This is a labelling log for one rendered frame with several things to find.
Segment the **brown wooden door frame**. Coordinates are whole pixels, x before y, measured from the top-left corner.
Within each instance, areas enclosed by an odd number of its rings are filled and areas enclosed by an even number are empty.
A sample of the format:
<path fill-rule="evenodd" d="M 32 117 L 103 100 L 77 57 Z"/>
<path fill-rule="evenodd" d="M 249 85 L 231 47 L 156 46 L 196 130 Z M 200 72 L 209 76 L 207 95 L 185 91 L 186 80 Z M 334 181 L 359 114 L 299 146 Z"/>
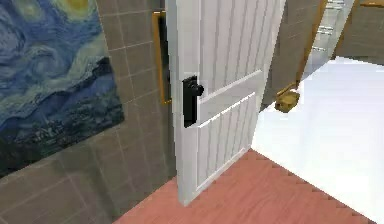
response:
<path fill-rule="evenodd" d="M 157 76 L 160 91 L 160 102 L 162 104 L 170 104 L 172 100 L 166 27 L 166 11 L 154 11 L 152 13 L 151 20 L 155 49 L 155 63 L 157 66 Z"/>

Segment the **white panelled room door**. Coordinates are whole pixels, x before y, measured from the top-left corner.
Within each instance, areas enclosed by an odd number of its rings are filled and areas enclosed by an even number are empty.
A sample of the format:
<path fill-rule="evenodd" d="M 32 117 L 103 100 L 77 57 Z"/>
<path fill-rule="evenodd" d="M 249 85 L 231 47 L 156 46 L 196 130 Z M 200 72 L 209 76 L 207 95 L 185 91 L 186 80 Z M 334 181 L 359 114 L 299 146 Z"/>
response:
<path fill-rule="evenodd" d="M 251 147 L 286 0 L 165 0 L 178 199 L 190 204 Z M 197 77 L 185 128 L 183 80 Z"/>

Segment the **blue swirling night sky painting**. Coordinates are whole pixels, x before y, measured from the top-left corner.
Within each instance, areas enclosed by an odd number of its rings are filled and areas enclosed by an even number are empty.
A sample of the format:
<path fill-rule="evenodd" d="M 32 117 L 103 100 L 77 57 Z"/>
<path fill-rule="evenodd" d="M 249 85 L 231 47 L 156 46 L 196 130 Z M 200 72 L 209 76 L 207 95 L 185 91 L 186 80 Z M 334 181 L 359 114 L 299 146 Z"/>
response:
<path fill-rule="evenodd" d="M 96 0 L 0 0 L 0 178 L 123 119 Z"/>

